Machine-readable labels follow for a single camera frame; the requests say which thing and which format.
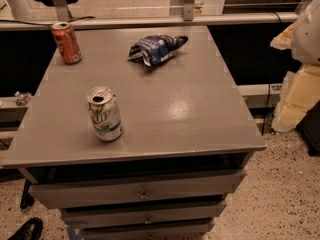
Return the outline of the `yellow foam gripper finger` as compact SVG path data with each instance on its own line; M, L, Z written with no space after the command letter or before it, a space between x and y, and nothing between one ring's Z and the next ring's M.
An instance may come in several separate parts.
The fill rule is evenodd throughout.
M319 45L319 32L310 23L292 23L271 41L271 47L290 49L292 57L302 63L296 73L288 72L283 80L271 123L276 132L293 130L320 100Z

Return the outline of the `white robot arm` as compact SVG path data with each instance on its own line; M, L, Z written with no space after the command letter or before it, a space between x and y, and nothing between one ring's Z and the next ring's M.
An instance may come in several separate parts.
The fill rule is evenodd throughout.
M301 63L296 73L288 73L282 83L271 127L276 132L293 130L320 101L320 0L312 0L271 47L290 49Z

